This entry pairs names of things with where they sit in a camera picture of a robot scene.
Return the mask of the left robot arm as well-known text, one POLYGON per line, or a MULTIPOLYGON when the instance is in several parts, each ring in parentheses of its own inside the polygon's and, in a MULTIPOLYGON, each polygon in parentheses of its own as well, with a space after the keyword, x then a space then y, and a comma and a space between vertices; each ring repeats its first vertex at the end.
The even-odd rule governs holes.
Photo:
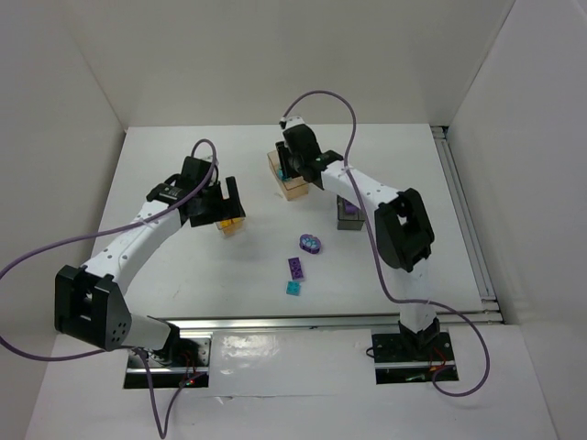
POLYGON ((142 267, 184 225, 207 226, 244 215, 235 177, 220 182, 211 161, 186 157, 180 172, 147 194, 128 230, 80 267, 66 265, 58 272, 56 330, 104 351, 141 348, 164 364, 196 350, 177 325, 130 312, 125 295, 142 267))

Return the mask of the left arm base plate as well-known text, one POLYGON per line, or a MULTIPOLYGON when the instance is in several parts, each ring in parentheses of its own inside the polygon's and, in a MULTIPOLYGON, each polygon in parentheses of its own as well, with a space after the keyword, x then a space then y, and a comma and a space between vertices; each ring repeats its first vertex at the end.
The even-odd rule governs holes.
MULTIPOLYGON (((209 386, 209 363, 212 349, 212 336, 195 333, 186 337, 190 341, 181 348, 172 360, 162 360, 155 354, 147 353, 153 388, 177 389, 181 382, 187 381, 186 389, 204 389, 209 386)), ((125 390, 146 390, 149 387, 146 368, 140 356, 130 352, 123 388, 125 390)))

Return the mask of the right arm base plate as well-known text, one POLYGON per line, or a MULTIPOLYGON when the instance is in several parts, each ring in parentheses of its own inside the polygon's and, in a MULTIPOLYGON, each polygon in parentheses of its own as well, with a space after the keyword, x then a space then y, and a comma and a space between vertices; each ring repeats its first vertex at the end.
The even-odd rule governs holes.
POLYGON ((378 385, 431 382, 436 373, 438 382, 459 379, 448 332, 419 352, 408 348, 399 334, 374 334, 365 354, 374 362, 378 385))

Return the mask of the teal 2x2 lego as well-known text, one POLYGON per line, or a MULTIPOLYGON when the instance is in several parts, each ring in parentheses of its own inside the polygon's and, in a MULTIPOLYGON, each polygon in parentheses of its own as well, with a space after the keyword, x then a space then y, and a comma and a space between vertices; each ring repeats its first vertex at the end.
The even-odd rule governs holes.
POLYGON ((289 280, 285 290, 287 295, 299 296, 301 293, 301 283, 295 280, 289 280))

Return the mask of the purple curved lego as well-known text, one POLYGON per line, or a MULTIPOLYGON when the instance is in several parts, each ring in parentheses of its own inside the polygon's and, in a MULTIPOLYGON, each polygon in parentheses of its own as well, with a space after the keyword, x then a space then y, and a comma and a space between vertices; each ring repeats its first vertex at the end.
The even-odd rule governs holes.
POLYGON ((342 203, 343 210, 346 215, 355 215, 359 211, 359 208, 357 206, 355 206, 353 203, 349 202, 346 199, 343 199, 342 203))

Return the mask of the purple lotus lego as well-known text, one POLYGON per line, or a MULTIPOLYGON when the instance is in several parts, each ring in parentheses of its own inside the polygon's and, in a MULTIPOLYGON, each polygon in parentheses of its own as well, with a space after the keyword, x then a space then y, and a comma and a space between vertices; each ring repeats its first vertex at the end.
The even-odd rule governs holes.
POLYGON ((317 236, 302 234, 299 237, 299 248, 309 254, 316 255, 320 253, 322 244, 317 236))

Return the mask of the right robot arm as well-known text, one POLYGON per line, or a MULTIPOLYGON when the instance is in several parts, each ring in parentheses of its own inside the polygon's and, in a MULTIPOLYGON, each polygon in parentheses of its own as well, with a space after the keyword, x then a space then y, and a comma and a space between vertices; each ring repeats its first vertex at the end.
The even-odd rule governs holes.
POLYGON ((287 173, 301 177, 357 206, 374 248, 378 276, 392 279, 386 295, 399 307, 399 332, 412 354, 428 351, 439 334, 432 304, 428 259, 435 235, 420 193, 380 183, 348 164, 333 150, 323 151, 316 134, 299 116, 280 120, 283 140, 276 143, 287 173))

